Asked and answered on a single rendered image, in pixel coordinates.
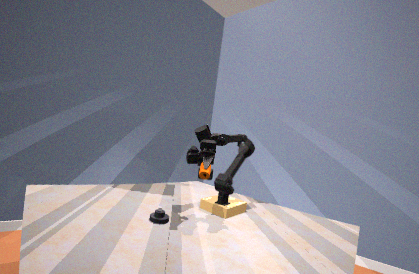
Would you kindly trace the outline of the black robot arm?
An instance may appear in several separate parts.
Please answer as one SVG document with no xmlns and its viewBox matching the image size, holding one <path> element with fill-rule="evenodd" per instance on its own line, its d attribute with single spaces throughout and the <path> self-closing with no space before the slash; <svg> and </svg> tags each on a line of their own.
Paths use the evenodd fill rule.
<svg viewBox="0 0 419 274">
<path fill-rule="evenodd" d="M 232 181 L 233 177 L 239 170 L 240 166 L 242 165 L 243 161 L 250 157 L 253 152 L 255 151 L 255 147 L 253 143 L 248 139 L 247 135 L 245 134 L 237 134 L 237 135 L 226 135 L 226 134 L 219 134 L 219 133 L 212 133 L 209 130 L 208 125 L 204 125 L 198 127 L 194 130 L 199 142 L 201 140 L 214 140 L 217 142 L 216 145 L 224 146 L 228 143 L 238 142 L 239 147 L 239 154 L 232 162 L 228 170 L 225 174 L 219 174 L 214 181 L 215 191 L 218 192 L 218 201 L 215 203 L 221 204 L 226 206 L 231 202 L 228 202 L 229 194 L 233 194 L 234 189 L 232 188 Z M 244 142 L 244 143 L 242 143 Z M 190 149 L 187 151 L 186 160 L 188 164 L 198 164 L 197 166 L 201 166 L 200 163 L 200 152 L 196 146 L 191 146 Z"/>
</svg>

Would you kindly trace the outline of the orange knob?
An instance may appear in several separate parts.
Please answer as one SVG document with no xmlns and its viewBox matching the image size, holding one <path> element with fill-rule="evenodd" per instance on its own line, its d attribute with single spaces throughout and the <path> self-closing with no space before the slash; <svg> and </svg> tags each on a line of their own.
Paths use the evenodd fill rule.
<svg viewBox="0 0 419 274">
<path fill-rule="evenodd" d="M 200 178 L 208 179 L 210 177 L 210 171 L 211 171 L 211 165 L 209 166 L 207 170 L 204 170 L 203 163 L 202 163 L 200 167 L 200 172 L 199 172 Z"/>
</svg>

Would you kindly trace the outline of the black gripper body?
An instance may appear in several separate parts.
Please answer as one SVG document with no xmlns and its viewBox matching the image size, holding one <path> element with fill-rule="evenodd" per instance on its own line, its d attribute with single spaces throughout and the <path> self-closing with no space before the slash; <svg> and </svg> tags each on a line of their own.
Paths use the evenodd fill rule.
<svg viewBox="0 0 419 274">
<path fill-rule="evenodd" d="M 203 140 L 201 140 L 201 143 L 200 143 L 200 149 L 202 149 L 202 151 L 215 152 L 216 151 L 216 144 L 217 144 L 217 142 L 214 141 L 214 140 L 203 139 Z M 203 160 L 201 158 L 200 158 L 200 163 L 203 163 Z M 211 165 L 213 165 L 213 164 L 214 164 L 214 160 L 211 163 Z M 212 180 L 212 177 L 213 177 L 213 175 L 210 175 L 208 180 Z M 199 176 L 199 172 L 198 172 L 198 178 L 202 179 Z"/>
</svg>

